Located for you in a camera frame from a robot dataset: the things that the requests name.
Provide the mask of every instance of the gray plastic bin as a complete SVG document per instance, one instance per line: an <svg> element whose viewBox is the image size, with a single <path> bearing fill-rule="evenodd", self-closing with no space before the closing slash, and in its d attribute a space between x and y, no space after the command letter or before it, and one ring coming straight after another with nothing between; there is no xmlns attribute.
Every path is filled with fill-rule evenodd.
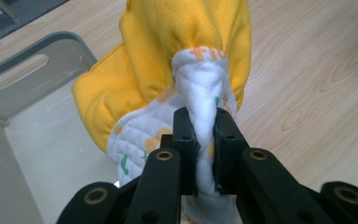
<svg viewBox="0 0 358 224"><path fill-rule="evenodd" d="M55 223L79 189L117 181L116 165L90 139L71 93L95 63L68 32L0 63L0 223Z"/></svg>

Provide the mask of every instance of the towel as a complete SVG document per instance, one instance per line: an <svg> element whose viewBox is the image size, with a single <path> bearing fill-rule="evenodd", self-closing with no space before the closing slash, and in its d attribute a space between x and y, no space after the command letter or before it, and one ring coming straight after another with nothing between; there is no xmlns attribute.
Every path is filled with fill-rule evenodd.
<svg viewBox="0 0 358 224"><path fill-rule="evenodd" d="M120 184L140 175L173 112L186 106L200 152L199 196L182 198L182 221L241 223L233 196L213 181L216 108L235 118L249 74L251 29L243 0L127 2L123 43L80 77L73 94L96 145L117 163Z"/></svg>

